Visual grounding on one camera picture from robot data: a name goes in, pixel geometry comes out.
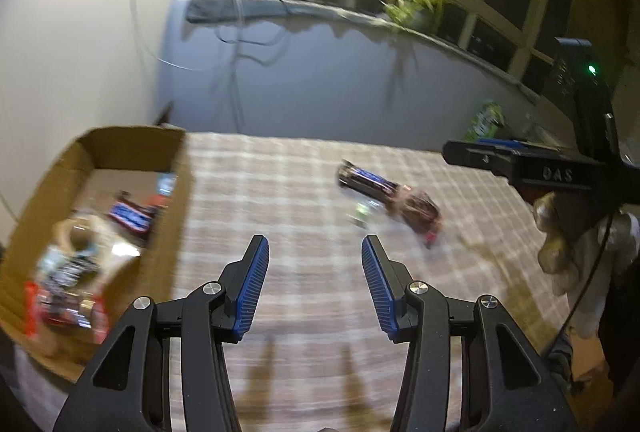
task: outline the silver screw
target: silver screw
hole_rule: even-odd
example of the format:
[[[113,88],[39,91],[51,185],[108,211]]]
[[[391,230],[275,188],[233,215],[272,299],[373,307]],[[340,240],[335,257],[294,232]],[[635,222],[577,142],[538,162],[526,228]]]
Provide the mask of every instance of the silver screw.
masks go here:
[[[151,300],[149,297],[140,297],[136,298],[136,301],[133,303],[133,307],[136,309],[146,309],[150,306]]]
[[[202,286],[202,290],[207,295],[215,295],[216,293],[220,293],[220,290],[222,290],[222,286],[217,282],[209,282],[208,284]]]
[[[498,305],[498,299],[493,295],[482,295],[480,297],[480,303],[487,309],[493,309]]]
[[[411,284],[409,284],[409,289],[413,291],[415,294],[421,295],[423,293],[427,293],[429,286],[427,286],[426,282],[423,282],[421,280],[416,280],[415,282],[411,282]]]

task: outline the white wall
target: white wall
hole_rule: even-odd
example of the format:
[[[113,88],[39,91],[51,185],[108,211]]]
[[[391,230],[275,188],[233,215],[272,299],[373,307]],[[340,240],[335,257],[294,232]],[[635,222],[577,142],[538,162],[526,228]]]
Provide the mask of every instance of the white wall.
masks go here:
[[[152,51],[170,3],[138,0]],[[158,66],[136,44],[129,0],[0,0],[0,26],[0,191],[19,213],[75,136],[155,118]],[[3,242],[8,221],[0,212]]]
[[[533,110],[515,86],[463,57],[346,23],[282,20],[289,33],[279,44],[242,44],[230,66],[235,46],[221,43],[212,27],[188,25],[183,8],[174,4],[164,57],[199,69],[216,66],[162,69],[161,95],[174,99],[172,122],[188,130],[439,149],[464,135],[485,100],[499,102],[516,130]],[[266,42],[281,29],[255,22],[242,37]],[[236,37],[233,25],[220,33]]]

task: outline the plant pot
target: plant pot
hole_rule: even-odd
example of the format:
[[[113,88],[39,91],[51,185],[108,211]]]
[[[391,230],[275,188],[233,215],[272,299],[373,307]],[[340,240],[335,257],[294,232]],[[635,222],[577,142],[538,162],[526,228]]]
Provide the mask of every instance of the plant pot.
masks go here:
[[[416,11],[409,22],[404,27],[413,29],[425,35],[431,35],[433,33],[433,25],[435,22],[435,14],[429,9],[420,9]]]

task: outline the checkered tablecloth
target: checkered tablecloth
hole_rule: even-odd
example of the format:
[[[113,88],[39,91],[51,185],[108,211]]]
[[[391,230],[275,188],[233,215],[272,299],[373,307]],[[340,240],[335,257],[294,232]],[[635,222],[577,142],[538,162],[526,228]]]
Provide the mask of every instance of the checkered tablecloth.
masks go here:
[[[216,280],[253,234],[270,264],[251,331],[225,346],[242,430],[388,431],[406,345],[380,330],[360,245],[376,233],[389,257],[449,297],[495,294],[541,348],[568,313],[536,253],[543,235],[506,181],[457,168],[439,154],[327,141],[193,134],[194,173],[174,296]],[[350,222],[357,194],[337,185],[342,160],[425,190],[444,224],[427,250],[403,222]],[[449,423],[460,415],[460,343],[452,342]],[[172,343],[172,420],[184,429],[180,343]]]

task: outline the potted plant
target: potted plant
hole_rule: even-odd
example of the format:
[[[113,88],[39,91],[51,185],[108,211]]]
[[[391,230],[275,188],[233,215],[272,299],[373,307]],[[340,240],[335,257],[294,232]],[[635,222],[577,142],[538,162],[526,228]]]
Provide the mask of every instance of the potted plant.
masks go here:
[[[385,12],[398,25],[433,34],[442,21],[444,0],[386,0]]]

